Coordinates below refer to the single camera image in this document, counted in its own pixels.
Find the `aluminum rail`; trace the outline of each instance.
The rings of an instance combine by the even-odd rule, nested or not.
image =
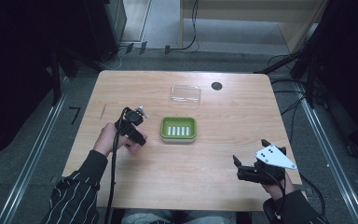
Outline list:
[[[48,117],[39,135],[36,138],[31,153],[28,156],[27,161],[24,163],[20,175],[19,177],[17,177],[16,183],[8,194],[7,201],[0,215],[0,224],[11,223],[14,214],[17,211],[22,196],[31,180],[31,177],[34,173],[34,169],[39,161],[46,142],[48,141],[48,137],[50,136],[51,130],[57,120],[57,117],[61,112],[63,102],[66,98],[66,93],[69,89],[69,84],[70,80],[68,77],[66,77],[62,82],[62,97],[57,102],[57,104],[50,109]]]
[[[295,83],[295,85],[298,91],[305,91],[302,85],[298,83]],[[310,126],[315,132],[316,138],[321,145],[324,157],[326,158],[330,166],[333,177],[337,182],[338,188],[342,194],[342,198],[344,199],[345,204],[348,207],[348,210],[350,211],[351,217],[354,223],[358,223],[358,197],[353,190],[349,179],[345,175],[341,164],[338,161],[336,153],[334,152],[334,149],[330,144],[330,141],[324,131],[324,128],[322,127],[322,124],[318,119],[316,111],[310,108],[310,105],[306,101],[302,101],[302,106],[310,121]]]

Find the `small white tag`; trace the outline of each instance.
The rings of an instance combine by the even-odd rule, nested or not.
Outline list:
[[[144,117],[145,117],[146,119],[149,118],[149,117],[147,116],[147,114],[146,114],[146,112],[145,112],[145,110],[144,110],[144,107],[143,107],[142,105],[139,106],[138,109],[141,111],[141,113],[144,115]]]
[[[255,156],[265,164],[287,168],[291,170],[297,169],[297,166],[292,163],[277,147],[269,145],[258,152]]]

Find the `person's hand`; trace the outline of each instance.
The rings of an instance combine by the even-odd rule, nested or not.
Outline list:
[[[113,123],[107,123],[104,128],[102,128],[100,136],[94,145],[94,150],[102,153],[105,157],[109,155],[113,150],[113,141],[115,139],[116,127]],[[127,141],[127,137],[120,136],[118,138],[117,149],[121,148]]]
[[[286,178],[286,189],[285,194],[289,194],[293,191],[295,191],[295,186],[292,183],[292,180],[290,179],[289,175],[285,173]],[[281,185],[284,188],[284,180],[281,181]],[[271,198],[276,201],[282,197],[282,191],[279,188],[278,185],[261,185],[269,195],[271,195]]]

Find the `person's knee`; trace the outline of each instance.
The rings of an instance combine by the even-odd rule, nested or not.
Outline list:
[[[172,217],[170,210],[126,209],[121,224],[149,224],[156,221],[172,223]]]
[[[235,212],[223,211],[188,211],[185,212],[185,224],[235,224]]]

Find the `transparent lid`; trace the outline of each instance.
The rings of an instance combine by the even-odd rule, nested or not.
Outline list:
[[[199,105],[201,100],[201,88],[189,85],[173,85],[170,101],[178,105]]]

